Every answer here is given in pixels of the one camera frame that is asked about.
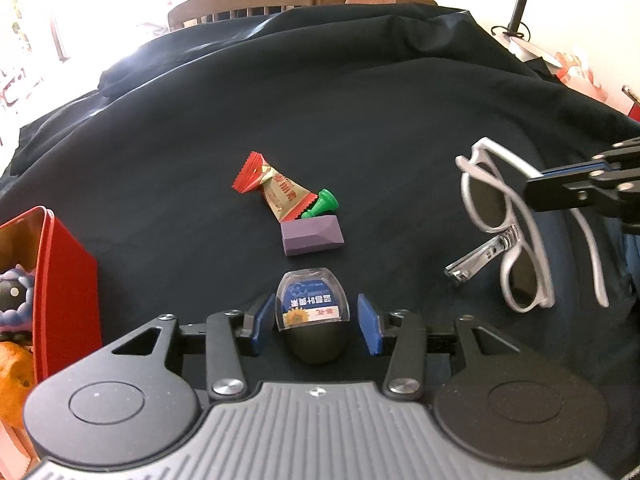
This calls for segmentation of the green chess pawn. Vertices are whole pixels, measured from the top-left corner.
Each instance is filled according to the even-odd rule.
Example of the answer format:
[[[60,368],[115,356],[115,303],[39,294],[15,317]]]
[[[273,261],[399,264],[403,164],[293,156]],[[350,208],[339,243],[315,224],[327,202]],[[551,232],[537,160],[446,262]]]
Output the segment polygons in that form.
[[[322,188],[322,190],[318,193],[316,201],[311,205],[309,209],[305,210],[300,215],[300,218],[310,219],[322,216],[322,214],[332,214],[332,212],[337,211],[337,208],[339,206],[340,203],[338,202],[335,195],[326,188]]]

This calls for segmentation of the silver nail clipper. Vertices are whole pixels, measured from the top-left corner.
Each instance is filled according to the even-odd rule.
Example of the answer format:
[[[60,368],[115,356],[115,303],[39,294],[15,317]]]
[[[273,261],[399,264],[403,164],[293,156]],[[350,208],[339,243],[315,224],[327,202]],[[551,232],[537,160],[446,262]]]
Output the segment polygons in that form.
[[[496,234],[484,244],[473,249],[472,252],[468,252],[465,256],[448,264],[444,270],[446,277],[457,284],[466,283],[495,258],[513,248],[518,242],[520,234],[521,232],[516,226],[510,226],[510,228]]]

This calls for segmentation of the red metal tin box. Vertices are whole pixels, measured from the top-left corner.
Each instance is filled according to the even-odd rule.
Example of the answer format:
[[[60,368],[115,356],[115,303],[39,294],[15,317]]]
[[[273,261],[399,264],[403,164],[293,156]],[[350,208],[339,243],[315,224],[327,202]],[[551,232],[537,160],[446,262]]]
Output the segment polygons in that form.
[[[17,264],[35,275],[32,331],[1,332],[1,343],[29,348],[36,386],[102,346],[98,264],[43,206],[1,226],[1,274]],[[1,421],[1,477],[24,478],[37,462],[25,427]]]

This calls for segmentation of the wooden slatted chair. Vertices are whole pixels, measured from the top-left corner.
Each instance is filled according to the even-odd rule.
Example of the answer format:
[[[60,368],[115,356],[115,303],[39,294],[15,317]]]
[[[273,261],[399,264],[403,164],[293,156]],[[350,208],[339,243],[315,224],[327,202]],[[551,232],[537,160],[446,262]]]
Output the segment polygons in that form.
[[[201,24],[202,18],[211,16],[218,20],[219,14],[228,13],[234,18],[236,12],[244,10],[247,16],[252,16],[255,9],[262,9],[269,14],[272,8],[288,10],[296,6],[313,6],[316,0],[184,0],[168,12],[168,28],[171,32],[183,29],[186,23]]]

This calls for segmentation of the orange fruit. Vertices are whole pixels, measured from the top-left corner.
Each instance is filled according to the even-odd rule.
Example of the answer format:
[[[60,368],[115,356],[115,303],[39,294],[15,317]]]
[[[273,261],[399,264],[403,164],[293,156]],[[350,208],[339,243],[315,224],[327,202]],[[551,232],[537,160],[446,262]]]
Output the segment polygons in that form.
[[[34,356],[29,348],[9,341],[2,342],[0,351],[1,420],[23,429],[24,405],[36,384]]]

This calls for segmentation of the dental floss container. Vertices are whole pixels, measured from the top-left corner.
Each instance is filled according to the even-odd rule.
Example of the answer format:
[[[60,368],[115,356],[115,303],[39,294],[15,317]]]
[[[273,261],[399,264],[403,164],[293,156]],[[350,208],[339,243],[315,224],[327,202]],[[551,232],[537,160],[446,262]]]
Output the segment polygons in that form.
[[[344,350],[350,307],[344,288],[329,269],[286,272],[276,299],[278,330],[301,361],[329,362]]]

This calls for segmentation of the purple monster toy figure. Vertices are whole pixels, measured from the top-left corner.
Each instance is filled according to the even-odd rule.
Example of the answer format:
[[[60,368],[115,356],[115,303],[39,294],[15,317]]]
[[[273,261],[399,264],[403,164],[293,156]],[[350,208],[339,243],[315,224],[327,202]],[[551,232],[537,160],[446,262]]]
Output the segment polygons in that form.
[[[0,328],[2,333],[32,331],[32,311],[34,310],[35,275],[24,266],[1,274]]]

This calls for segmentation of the dark navy table cloth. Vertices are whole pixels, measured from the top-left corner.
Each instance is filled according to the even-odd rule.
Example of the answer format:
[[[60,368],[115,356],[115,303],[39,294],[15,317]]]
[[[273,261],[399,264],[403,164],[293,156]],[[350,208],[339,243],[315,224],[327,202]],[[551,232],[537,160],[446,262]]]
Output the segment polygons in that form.
[[[42,205],[98,260],[102,334],[157,315],[242,307],[286,271],[325,266],[347,295],[448,325],[472,314],[597,385],[610,474],[639,460],[636,259],[590,214],[610,304],[593,295],[582,231],[537,217],[555,305],[504,302],[491,264],[454,286],[482,244],[454,160],[487,136],[533,166],[582,162],[638,136],[623,114],[539,76],[469,14],[438,6],[318,6],[179,30],[107,70],[99,88],[23,128],[1,217]],[[262,192],[232,188],[247,156],[331,191],[342,247],[288,257]]]

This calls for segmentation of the red beige candy wrapper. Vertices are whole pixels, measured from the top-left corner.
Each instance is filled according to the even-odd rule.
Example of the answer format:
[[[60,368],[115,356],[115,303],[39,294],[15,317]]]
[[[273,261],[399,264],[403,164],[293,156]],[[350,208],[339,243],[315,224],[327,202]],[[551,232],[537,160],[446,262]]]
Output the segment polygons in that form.
[[[263,154],[252,151],[236,175],[232,188],[241,194],[260,191],[279,222],[300,217],[318,195],[281,174],[265,160]]]

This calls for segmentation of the purple faceted block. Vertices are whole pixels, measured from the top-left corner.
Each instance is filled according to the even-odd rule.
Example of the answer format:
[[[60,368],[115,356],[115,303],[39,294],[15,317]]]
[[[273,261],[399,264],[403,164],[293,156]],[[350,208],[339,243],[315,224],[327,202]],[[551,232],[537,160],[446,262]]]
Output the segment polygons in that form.
[[[334,214],[283,222],[280,228],[283,251],[288,257],[324,252],[345,243],[340,222]]]

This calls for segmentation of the white frame sunglasses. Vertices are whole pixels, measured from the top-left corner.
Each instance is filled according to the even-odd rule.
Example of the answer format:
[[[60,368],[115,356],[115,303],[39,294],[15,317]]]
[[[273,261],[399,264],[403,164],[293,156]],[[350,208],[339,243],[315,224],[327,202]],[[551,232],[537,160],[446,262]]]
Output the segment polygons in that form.
[[[521,232],[516,245],[496,258],[501,260],[499,281],[508,307],[516,313],[551,308],[555,291],[544,241],[520,194],[503,180],[495,158],[526,178],[541,175],[529,162],[485,136],[472,145],[469,158],[456,158],[463,205],[480,232],[494,237],[510,226]]]

